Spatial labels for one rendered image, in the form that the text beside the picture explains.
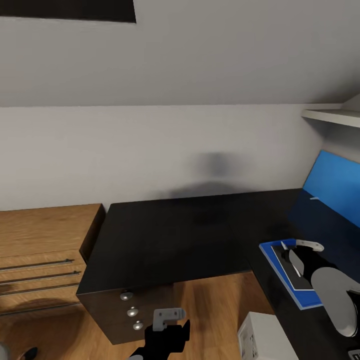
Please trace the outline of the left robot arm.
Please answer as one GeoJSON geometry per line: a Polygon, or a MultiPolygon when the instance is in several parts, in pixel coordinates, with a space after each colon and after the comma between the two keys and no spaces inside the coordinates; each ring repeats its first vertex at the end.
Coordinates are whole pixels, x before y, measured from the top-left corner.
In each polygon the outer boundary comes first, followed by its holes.
{"type": "Polygon", "coordinates": [[[180,321],[186,317],[182,308],[156,309],[153,325],[145,331],[145,347],[138,347],[126,360],[167,360],[170,353],[181,353],[190,340],[190,320],[183,325],[167,325],[164,321],[180,321]]]}

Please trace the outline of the swivel chair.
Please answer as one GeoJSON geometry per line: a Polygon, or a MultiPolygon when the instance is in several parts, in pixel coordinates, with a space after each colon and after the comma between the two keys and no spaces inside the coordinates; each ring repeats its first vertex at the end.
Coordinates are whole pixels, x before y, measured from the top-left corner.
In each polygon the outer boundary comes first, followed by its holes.
{"type": "MultiPolygon", "coordinates": [[[[36,358],[37,347],[31,348],[29,351],[23,351],[17,360],[21,360],[25,357],[25,360],[33,360],[36,358]]],[[[11,350],[8,345],[0,341],[0,360],[11,360],[11,350]]]]}

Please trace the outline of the notebook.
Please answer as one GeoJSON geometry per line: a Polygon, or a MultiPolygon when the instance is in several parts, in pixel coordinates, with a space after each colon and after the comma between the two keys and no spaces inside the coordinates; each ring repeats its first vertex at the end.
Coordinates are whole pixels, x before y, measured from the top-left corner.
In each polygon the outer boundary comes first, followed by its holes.
{"type": "MultiPolygon", "coordinates": [[[[297,246],[287,245],[286,247],[288,250],[291,250],[291,249],[295,249],[297,246]]],[[[309,281],[305,279],[300,272],[297,272],[293,264],[286,262],[285,258],[282,258],[281,253],[285,251],[284,247],[282,245],[272,245],[271,248],[274,251],[293,289],[295,291],[314,291],[309,281]]]]}

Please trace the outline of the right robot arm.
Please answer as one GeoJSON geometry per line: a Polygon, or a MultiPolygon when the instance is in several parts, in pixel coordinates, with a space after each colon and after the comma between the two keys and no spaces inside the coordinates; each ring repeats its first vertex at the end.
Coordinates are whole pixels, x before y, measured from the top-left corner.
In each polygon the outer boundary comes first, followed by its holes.
{"type": "Polygon", "coordinates": [[[337,331],[360,344],[360,283],[317,254],[324,250],[320,243],[295,241],[281,257],[309,281],[337,331]]]}

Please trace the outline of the folder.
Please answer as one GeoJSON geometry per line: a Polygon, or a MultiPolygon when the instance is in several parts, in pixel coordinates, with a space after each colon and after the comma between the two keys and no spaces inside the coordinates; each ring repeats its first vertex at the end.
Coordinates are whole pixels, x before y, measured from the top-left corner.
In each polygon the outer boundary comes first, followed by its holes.
{"type": "Polygon", "coordinates": [[[281,267],[279,260],[277,259],[271,246],[282,246],[282,243],[286,246],[296,246],[296,240],[281,239],[271,242],[260,243],[259,247],[264,253],[265,257],[279,276],[280,280],[284,284],[287,291],[290,293],[300,310],[312,309],[316,307],[324,306],[321,299],[317,295],[315,290],[294,290],[289,279],[287,278],[283,268],[281,267]]]}

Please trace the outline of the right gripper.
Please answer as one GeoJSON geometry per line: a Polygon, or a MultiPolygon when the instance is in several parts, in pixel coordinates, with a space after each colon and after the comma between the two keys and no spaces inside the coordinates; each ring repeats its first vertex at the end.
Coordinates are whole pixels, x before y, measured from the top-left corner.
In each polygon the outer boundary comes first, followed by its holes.
{"type": "Polygon", "coordinates": [[[285,261],[286,261],[287,263],[292,263],[292,262],[290,261],[290,258],[289,258],[289,253],[290,253],[290,250],[285,249],[285,251],[282,251],[282,252],[281,252],[281,257],[282,257],[283,259],[285,259],[285,261]]]}

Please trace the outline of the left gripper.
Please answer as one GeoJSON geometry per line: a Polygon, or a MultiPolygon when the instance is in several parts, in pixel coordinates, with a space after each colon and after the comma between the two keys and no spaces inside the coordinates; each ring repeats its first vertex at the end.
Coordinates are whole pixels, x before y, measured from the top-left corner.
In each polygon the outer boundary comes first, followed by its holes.
{"type": "Polygon", "coordinates": [[[181,353],[190,340],[190,320],[183,325],[168,325],[163,331],[153,331],[153,325],[148,326],[145,331],[145,345],[148,342],[159,344],[164,353],[164,360],[167,360],[170,353],[181,353]]]}

